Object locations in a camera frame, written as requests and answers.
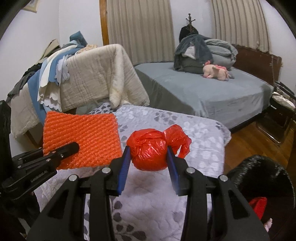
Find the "mattress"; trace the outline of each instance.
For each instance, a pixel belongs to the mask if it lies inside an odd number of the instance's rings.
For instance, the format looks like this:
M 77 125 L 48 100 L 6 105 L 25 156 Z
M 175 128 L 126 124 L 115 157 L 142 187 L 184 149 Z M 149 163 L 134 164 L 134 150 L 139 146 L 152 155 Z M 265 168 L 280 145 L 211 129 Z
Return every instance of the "mattress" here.
M 227 128 L 266 109 L 273 91 L 268 83 L 236 68 L 228 81 L 178 72 L 173 63 L 140 64 L 135 69 L 150 107 L 217 120 Z
M 155 128 L 164 131 L 180 125 L 192 139 L 191 152 L 186 156 L 189 166 L 204 175 L 218 177 L 223 173 L 224 146 L 230 141 L 230 131 L 221 123 L 197 116 L 125 104 L 116 110 L 105 102 L 91 114 L 114 113 L 118 120 L 121 147 L 135 130 Z M 98 168 L 58 170 L 58 173 L 35 190 L 43 209 L 56 190 L 71 174 L 90 176 Z M 180 240 L 184 224 L 187 197 L 178 197 L 171 184 L 168 169 L 144 172 L 131 163 L 125 190 L 119 197 L 110 197 L 112 221 L 117 240 Z M 84 238 L 89 240 L 89 195 L 86 196 Z M 208 201 L 208 213 L 211 201 Z

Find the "red plastic bag bundle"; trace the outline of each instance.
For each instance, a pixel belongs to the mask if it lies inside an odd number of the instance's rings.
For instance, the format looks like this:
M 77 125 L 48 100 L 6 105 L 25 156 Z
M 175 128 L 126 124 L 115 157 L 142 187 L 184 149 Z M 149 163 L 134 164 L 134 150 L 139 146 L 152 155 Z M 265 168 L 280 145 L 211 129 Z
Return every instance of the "red plastic bag bundle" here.
M 167 147 L 171 146 L 174 154 L 184 158 L 189 152 L 191 139 L 178 125 L 172 125 L 164 132 L 155 129 L 134 131 L 126 144 L 131 148 L 134 166 L 143 171 L 160 171 L 168 165 L 166 163 Z

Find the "blue gripper pad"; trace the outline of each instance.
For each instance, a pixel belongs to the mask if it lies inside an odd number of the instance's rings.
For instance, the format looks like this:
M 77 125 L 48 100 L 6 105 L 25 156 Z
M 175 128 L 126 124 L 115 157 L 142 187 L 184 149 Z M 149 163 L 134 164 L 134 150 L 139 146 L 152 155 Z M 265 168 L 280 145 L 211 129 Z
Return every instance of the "blue gripper pad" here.
M 167 152 L 167 164 L 168 164 L 168 171 L 170 173 L 170 179 L 172 181 L 173 189 L 175 190 L 176 194 L 179 193 L 180 191 L 180 185 L 179 185 L 179 175 L 174 163 L 175 155 L 171 149 L 171 147 L 168 147 L 168 152 Z
M 122 159 L 123 159 L 123 162 L 118 175 L 118 186 L 117 186 L 117 192 L 119 195 L 122 193 L 126 185 L 126 178 L 127 178 L 129 166 L 131 163 L 131 149 L 129 148 L 129 146 L 126 146 L 126 148 L 124 149 Z

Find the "pillow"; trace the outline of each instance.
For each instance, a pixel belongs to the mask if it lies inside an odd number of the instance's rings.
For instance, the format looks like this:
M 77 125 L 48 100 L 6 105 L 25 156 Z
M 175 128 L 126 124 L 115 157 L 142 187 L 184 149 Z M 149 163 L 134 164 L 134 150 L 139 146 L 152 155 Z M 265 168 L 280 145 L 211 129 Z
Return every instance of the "pillow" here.
M 229 49 L 221 47 L 221 46 L 216 46 L 216 45 L 207 45 L 207 47 L 210 49 L 212 54 L 218 54 L 221 56 L 230 56 L 231 52 Z
M 212 55 L 213 55 L 213 59 L 214 59 L 213 64 L 224 66 L 227 69 L 230 68 L 231 66 L 233 66 L 235 63 L 235 59 L 231 59 L 230 55 L 229 56 L 221 56 L 218 54 L 212 54 Z

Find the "picture frame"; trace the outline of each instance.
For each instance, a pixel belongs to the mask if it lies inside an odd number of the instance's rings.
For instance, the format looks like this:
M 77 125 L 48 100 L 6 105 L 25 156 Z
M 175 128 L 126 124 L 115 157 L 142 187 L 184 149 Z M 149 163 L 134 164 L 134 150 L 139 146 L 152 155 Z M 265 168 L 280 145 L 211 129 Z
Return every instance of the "picture frame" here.
M 26 11 L 37 13 L 40 0 L 31 0 L 23 9 Z

